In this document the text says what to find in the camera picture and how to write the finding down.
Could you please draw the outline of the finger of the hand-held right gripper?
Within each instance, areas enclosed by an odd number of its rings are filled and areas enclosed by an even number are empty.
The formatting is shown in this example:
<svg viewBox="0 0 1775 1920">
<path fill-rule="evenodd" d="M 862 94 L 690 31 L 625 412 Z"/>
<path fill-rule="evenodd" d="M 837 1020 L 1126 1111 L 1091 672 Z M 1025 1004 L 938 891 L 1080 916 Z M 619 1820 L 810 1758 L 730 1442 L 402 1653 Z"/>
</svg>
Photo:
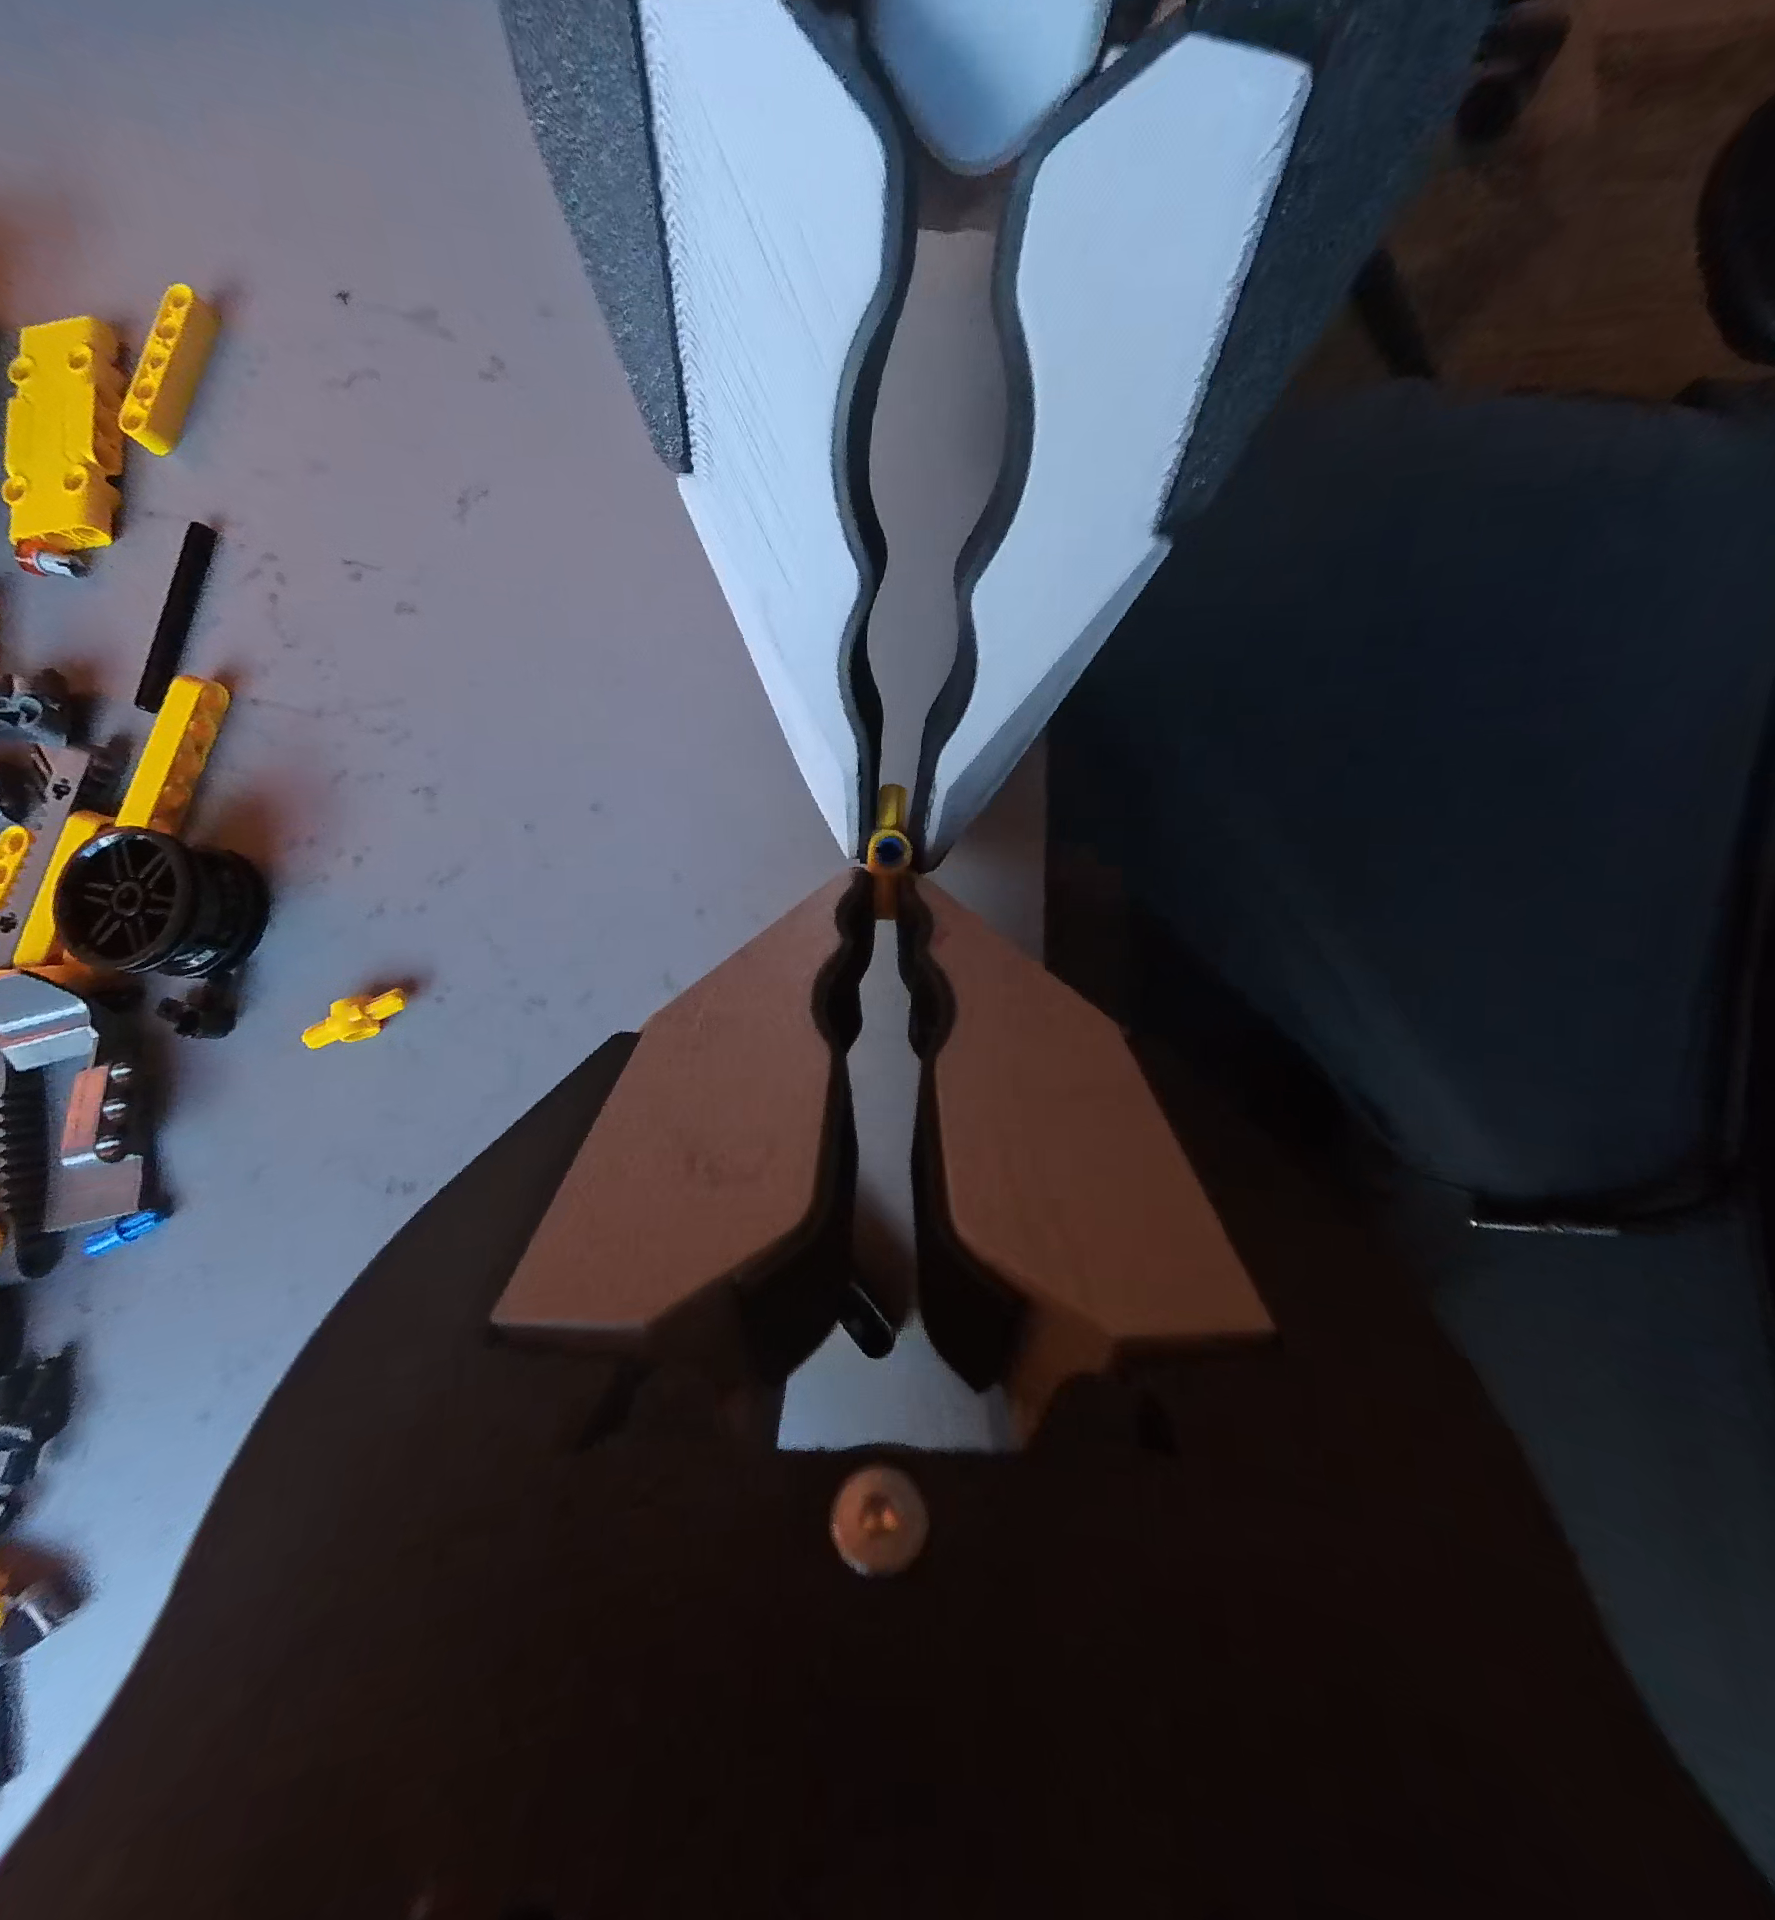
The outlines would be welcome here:
<svg viewBox="0 0 1775 1920">
<path fill-rule="evenodd" d="M 804 784 L 869 832 L 885 573 L 869 449 L 912 272 L 899 112 L 813 3 L 637 3 L 682 375 L 678 490 Z"/>
<path fill-rule="evenodd" d="M 1158 27 L 1018 151 L 991 268 L 1005 442 L 923 724 L 928 869 L 1170 552 L 1161 518 L 1313 83 L 1308 55 Z"/>
</svg>

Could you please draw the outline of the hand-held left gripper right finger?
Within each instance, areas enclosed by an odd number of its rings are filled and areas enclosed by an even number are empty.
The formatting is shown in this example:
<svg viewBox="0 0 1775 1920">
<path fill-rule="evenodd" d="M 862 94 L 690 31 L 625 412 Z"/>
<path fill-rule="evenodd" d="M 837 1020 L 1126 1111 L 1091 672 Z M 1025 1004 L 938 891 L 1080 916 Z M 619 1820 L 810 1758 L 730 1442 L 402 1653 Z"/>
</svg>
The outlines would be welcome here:
<svg viewBox="0 0 1775 1920">
<path fill-rule="evenodd" d="M 1075 1379 L 1274 1342 L 1122 1029 L 930 879 L 898 939 L 923 1329 L 1016 1442 Z"/>
</svg>

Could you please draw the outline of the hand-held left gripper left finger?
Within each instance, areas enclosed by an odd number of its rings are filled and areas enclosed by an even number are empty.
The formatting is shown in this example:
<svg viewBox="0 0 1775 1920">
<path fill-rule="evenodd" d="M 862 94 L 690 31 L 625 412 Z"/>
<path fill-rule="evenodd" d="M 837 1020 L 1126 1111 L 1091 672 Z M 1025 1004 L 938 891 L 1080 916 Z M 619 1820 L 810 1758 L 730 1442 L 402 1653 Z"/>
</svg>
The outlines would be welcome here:
<svg viewBox="0 0 1775 1920">
<path fill-rule="evenodd" d="M 875 929 L 846 870 L 637 1031 L 491 1320 L 576 1352 L 812 1352 L 851 1280 L 848 1052 Z"/>
</svg>

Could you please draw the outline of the yellow cross axle connector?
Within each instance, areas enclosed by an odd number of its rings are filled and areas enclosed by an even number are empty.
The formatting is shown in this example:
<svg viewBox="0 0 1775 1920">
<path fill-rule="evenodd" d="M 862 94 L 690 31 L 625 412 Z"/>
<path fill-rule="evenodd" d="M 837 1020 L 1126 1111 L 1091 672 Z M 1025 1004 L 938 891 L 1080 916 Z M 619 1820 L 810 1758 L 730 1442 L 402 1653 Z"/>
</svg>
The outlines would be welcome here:
<svg viewBox="0 0 1775 1920">
<path fill-rule="evenodd" d="M 411 991 L 398 988 L 368 996 L 336 998 L 321 1020 L 302 1029 L 300 1043 L 308 1050 L 321 1050 L 371 1040 L 391 1020 L 405 1012 L 408 1004 Z"/>
<path fill-rule="evenodd" d="M 898 832 L 905 843 L 905 861 L 899 869 L 875 869 L 869 863 L 869 849 L 878 834 Z M 879 789 L 875 804 L 873 830 L 864 843 L 864 875 L 869 877 L 871 911 L 878 922 L 894 922 L 899 916 L 901 884 L 918 870 L 918 849 L 907 827 L 907 793 L 899 782 L 887 782 Z"/>
</svg>

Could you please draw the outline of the grey desk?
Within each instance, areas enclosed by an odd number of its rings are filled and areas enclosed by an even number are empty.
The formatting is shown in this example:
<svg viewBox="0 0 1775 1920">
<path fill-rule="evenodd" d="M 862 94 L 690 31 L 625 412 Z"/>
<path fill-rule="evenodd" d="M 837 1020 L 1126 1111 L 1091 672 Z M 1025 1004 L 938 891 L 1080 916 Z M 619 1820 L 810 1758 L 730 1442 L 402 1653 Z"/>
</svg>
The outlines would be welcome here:
<svg viewBox="0 0 1775 1920">
<path fill-rule="evenodd" d="M 495 3 L 0 3 L 3 345 L 76 314 L 132 339 L 180 280 L 225 304 L 185 440 L 128 456 L 81 582 L 16 575 L 0 502 L 1 649 L 130 726 L 183 525 L 218 528 L 187 663 L 233 701 L 199 823 L 265 867 L 273 924 L 237 1032 L 167 1043 L 174 1218 L 35 1299 L 83 1396 L 24 1537 L 89 1595 L 26 1660 L 0 1865 L 373 1255 L 834 865 Z M 376 1039 L 300 1043 L 392 988 Z"/>
</svg>

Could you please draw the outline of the black chair base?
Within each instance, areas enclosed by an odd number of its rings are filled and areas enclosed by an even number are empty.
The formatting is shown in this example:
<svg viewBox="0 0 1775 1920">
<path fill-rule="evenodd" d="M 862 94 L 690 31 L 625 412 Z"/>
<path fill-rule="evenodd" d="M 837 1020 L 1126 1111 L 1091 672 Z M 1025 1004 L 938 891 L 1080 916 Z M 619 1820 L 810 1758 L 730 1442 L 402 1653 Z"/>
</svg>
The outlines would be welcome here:
<svg viewBox="0 0 1775 1920">
<path fill-rule="evenodd" d="M 1439 366 L 1390 247 L 1365 254 L 1350 280 L 1346 309 L 1380 372 L 1437 382 Z"/>
</svg>

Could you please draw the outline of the short yellow holed beam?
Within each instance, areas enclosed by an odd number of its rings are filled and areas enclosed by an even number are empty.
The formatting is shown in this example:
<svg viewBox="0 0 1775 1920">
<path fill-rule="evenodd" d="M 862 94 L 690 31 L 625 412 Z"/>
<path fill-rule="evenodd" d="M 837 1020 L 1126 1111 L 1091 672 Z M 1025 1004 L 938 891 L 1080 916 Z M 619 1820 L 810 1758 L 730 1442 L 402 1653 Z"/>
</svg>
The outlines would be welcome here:
<svg viewBox="0 0 1775 1920">
<path fill-rule="evenodd" d="M 190 283 L 164 291 L 117 414 L 130 444 L 155 458 L 178 449 L 218 333 L 218 310 Z"/>
</svg>

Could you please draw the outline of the yellow studded block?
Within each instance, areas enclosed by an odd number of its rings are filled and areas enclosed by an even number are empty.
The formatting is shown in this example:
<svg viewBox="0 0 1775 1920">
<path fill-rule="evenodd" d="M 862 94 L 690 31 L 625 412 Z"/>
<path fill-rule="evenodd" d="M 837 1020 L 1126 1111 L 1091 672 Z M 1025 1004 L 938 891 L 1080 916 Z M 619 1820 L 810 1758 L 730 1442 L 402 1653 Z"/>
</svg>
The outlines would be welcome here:
<svg viewBox="0 0 1775 1920">
<path fill-rule="evenodd" d="M 72 579 L 115 540 L 124 438 L 117 338 L 69 316 L 20 329 L 7 366 L 1 501 L 14 563 Z"/>
</svg>

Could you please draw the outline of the black axle rod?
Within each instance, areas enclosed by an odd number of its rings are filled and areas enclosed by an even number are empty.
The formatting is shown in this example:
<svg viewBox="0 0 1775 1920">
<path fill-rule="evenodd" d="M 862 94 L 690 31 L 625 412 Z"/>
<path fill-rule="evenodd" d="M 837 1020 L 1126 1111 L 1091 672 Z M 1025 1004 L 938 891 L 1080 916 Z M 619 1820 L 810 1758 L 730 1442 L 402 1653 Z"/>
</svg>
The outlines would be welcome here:
<svg viewBox="0 0 1775 1920">
<path fill-rule="evenodd" d="M 187 522 L 132 692 L 137 712 L 158 716 L 174 680 L 183 672 L 185 647 L 203 610 L 203 594 L 216 550 L 218 529 L 203 520 Z"/>
</svg>

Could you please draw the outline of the black spoked wheel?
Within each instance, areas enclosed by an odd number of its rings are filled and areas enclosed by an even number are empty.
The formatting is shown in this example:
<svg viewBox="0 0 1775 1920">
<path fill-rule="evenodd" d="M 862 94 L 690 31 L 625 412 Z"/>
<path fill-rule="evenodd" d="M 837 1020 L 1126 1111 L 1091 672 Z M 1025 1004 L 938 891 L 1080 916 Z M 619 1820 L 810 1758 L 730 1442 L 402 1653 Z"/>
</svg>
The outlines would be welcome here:
<svg viewBox="0 0 1775 1920">
<path fill-rule="evenodd" d="M 60 870 L 52 922 L 69 957 L 101 970 L 206 980 L 239 968 L 271 917 L 250 858 L 155 827 L 104 827 Z"/>
</svg>

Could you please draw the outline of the grey toothed rack piece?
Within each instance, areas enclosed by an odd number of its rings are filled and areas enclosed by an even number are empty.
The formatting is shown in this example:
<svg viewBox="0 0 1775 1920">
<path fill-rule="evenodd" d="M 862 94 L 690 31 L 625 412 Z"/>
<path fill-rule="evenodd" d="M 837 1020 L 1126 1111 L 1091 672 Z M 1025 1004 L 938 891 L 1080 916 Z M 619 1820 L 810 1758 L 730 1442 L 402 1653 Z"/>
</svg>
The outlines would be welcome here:
<svg viewBox="0 0 1775 1920">
<path fill-rule="evenodd" d="M 0 1283 L 38 1280 L 66 1241 L 155 1210 L 137 1059 L 77 994 L 0 974 Z"/>
</svg>

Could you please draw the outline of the long yellow holed beam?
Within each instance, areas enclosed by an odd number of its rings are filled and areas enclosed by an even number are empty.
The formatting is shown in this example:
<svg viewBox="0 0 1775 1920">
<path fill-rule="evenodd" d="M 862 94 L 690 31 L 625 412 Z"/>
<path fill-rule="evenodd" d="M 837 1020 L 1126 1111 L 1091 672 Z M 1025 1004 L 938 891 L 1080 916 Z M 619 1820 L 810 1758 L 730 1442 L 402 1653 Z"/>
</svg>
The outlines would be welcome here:
<svg viewBox="0 0 1775 1920">
<path fill-rule="evenodd" d="M 178 834 L 228 710 L 227 685 L 180 675 L 170 683 L 130 770 L 117 827 Z"/>
</svg>

